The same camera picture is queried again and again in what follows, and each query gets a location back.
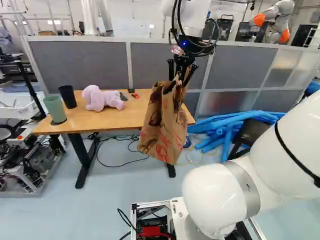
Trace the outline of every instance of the red component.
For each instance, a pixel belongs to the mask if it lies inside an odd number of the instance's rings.
[[[136,92],[132,93],[131,95],[132,95],[135,99],[139,99],[139,98],[140,98],[140,96],[139,96]]]
[[[142,228],[142,232],[140,233],[142,237],[150,238],[150,237],[159,237],[163,236],[171,240],[175,240],[175,238],[167,232],[161,232],[159,226],[145,226]]]

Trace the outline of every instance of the black table leg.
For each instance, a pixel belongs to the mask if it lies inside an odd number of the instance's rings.
[[[89,152],[87,152],[86,147],[84,145],[84,141],[80,135],[80,133],[70,133],[68,134],[70,142],[74,148],[76,155],[79,158],[79,161],[82,164],[81,170],[79,172],[78,178],[75,183],[76,189],[82,189],[86,182],[86,177],[90,170],[91,163],[94,159],[94,154],[99,142],[99,137],[95,137],[92,141]]]
[[[168,168],[169,178],[176,177],[176,169],[174,165],[166,163],[166,167]]]

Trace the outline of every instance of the black chair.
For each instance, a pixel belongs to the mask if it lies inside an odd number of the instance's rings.
[[[240,128],[239,132],[235,135],[232,141],[234,146],[228,156],[228,160],[239,158],[242,155],[248,153],[255,141],[268,128],[270,128],[270,125],[265,122],[255,120],[253,118],[246,119],[242,127]],[[241,147],[242,144],[247,145],[250,148],[245,148],[238,152],[238,149]]]

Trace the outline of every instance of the pink stuffed animal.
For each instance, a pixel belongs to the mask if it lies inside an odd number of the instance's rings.
[[[82,91],[82,98],[87,101],[85,109],[101,112],[105,106],[122,110],[125,102],[120,99],[118,91],[101,91],[96,85],[89,85]]]

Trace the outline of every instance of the brown paper bag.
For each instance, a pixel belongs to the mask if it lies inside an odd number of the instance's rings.
[[[178,75],[173,81],[159,81],[152,87],[137,147],[140,152],[167,164],[177,163],[187,135],[187,116],[181,108],[187,88]]]

